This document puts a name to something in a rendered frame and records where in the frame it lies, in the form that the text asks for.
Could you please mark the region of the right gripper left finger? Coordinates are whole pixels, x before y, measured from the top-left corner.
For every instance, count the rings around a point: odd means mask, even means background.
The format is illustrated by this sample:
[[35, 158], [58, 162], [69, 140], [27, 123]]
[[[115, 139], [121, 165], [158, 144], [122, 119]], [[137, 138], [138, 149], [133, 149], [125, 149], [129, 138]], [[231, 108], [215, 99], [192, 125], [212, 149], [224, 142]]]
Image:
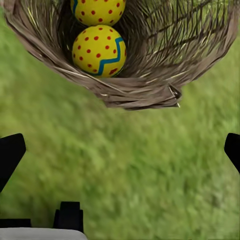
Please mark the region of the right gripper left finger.
[[26, 153], [22, 133], [0, 138], [0, 193]]

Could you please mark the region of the easter egg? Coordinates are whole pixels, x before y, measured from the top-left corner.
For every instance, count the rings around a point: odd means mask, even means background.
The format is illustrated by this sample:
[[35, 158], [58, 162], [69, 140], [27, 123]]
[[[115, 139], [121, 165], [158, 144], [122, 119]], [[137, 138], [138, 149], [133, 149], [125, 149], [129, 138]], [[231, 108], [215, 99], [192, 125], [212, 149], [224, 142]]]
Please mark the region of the easter egg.
[[117, 27], [96, 24], [84, 27], [69, 52], [75, 68], [94, 78], [112, 78], [123, 72], [127, 55], [127, 42]]
[[83, 29], [96, 24], [116, 26], [125, 7], [129, 9], [126, 0], [70, 0], [70, 12]]

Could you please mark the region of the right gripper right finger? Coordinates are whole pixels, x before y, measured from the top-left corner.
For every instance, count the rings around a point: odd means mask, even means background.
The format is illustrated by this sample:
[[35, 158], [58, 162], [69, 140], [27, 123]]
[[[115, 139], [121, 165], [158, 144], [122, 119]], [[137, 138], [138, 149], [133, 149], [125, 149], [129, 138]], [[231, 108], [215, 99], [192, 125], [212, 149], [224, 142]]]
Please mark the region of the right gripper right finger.
[[240, 135], [229, 133], [227, 135], [224, 151], [240, 173]]

